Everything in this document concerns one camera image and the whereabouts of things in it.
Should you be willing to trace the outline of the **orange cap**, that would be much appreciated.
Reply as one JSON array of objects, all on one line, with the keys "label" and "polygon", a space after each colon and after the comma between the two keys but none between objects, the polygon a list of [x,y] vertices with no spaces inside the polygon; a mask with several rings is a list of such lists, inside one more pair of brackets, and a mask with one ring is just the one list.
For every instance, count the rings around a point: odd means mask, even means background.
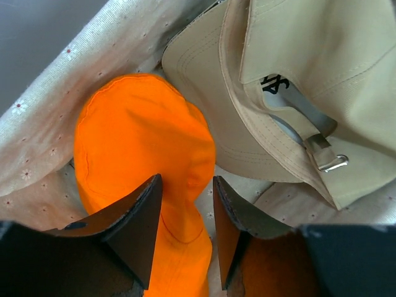
[{"label": "orange cap", "polygon": [[195,201],[215,171],[202,113],[165,79],[117,77],[95,92],[74,137],[77,186],[95,213],[160,174],[163,198],[145,296],[208,296],[212,242]]}]

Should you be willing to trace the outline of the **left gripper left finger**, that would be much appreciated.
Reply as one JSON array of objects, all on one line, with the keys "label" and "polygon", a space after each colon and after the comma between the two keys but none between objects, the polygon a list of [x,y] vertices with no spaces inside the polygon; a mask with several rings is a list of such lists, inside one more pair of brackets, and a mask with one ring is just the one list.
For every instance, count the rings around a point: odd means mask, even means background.
[{"label": "left gripper left finger", "polygon": [[156,174],[63,229],[1,222],[2,296],[142,296],[149,287],[163,192]]}]

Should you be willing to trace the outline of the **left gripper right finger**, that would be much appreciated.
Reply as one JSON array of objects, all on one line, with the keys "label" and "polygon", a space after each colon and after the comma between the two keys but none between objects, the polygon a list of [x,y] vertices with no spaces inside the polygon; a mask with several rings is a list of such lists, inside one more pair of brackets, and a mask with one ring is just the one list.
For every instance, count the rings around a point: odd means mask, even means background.
[{"label": "left gripper right finger", "polygon": [[290,227],[213,179],[222,289],[228,296],[394,296],[393,225]]}]

